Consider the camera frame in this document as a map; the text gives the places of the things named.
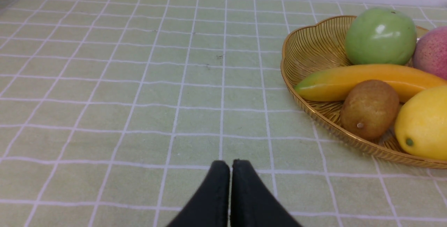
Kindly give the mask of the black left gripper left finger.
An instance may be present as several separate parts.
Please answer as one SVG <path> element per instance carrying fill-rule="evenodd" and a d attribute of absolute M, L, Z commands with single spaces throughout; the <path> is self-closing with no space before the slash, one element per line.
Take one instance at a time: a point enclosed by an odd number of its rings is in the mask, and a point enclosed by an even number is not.
<path fill-rule="evenodd" d="M 203 182 L 168 227 L 226 227 L 230 168 L 213 161 Z"/>

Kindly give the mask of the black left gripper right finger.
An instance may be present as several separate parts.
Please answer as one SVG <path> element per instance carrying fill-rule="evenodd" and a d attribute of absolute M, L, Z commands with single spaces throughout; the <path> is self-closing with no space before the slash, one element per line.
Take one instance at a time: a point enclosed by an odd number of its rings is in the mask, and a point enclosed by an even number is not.
<path fill-rule="evenodd" d="M 249 160 L 233 161 L 232 227 L 300 227 L 262 182 Z"/>

